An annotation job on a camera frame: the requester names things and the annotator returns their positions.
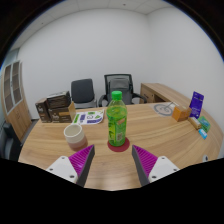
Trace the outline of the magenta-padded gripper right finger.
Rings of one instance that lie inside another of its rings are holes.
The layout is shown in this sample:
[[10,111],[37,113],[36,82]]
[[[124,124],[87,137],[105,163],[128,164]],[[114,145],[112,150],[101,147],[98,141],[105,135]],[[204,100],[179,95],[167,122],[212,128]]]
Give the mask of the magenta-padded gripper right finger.
[[179,171],[166,156],[157,157],[136,145],[132,146],[132,156],[142,186]]

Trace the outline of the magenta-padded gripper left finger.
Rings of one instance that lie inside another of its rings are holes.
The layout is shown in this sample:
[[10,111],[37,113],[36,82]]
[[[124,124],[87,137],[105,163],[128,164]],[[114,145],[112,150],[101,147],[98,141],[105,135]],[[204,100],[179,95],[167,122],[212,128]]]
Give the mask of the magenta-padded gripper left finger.
[[84,186],[94,155],[95,148],[90,145],[69,157],[60,156],[47,168],[47,171],[79,186]]

